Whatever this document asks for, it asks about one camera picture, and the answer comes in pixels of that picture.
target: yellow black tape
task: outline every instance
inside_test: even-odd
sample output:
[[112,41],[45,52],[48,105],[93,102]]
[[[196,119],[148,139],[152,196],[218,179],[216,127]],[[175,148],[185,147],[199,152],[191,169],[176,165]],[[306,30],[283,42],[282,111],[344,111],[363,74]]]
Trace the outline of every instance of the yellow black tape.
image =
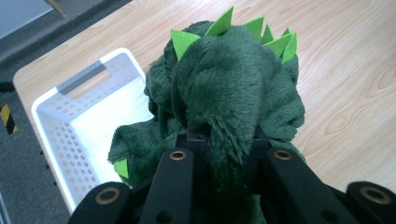
[[8,105],[3,105],[0,107],[0,116],[6,126],[8,134],[15,133],[18,128],[14,123],[14,119],[11,116]]

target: green fleece fabric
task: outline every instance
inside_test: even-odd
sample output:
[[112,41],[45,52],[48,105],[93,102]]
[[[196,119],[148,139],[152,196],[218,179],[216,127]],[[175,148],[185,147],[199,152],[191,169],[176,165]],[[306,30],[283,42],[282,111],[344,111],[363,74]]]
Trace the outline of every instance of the green fleece fabric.
[[145,94],[154,118],[120,126],[108,155],[127,160],[136,186],[154,176],[161,155],[187,128],[211,128],[210,193],[196,199],[195,223],[264,223],[258,196],[246,195],[242,161],[260,124],[273,147],[298,150],[290,142],[304,123],[296,90],[298,58],[282,63],[246,27],[205,36],[212,22],[184,31],[199,35],[177,59],[173,42],[147,73]]

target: stuffed dinosaur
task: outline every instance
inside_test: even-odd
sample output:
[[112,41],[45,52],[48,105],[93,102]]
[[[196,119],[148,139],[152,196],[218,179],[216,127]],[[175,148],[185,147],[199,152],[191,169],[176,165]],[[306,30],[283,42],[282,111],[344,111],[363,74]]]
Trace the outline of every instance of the stuffed dinosaur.
[[258,196],[244,189],[242,162],[260,124],[273,147],[290,142],[304,123],[296,90],[297,37],[275,39],[263,17],[231,25],[233,7],[215,22],[171,31],[163,55],[147,73],[145,94],[153,118],[120,126],[108,160],[137,186],[154,176],[177,135],[209,126],[209,195],[195,202],[195,223],[264,223]]

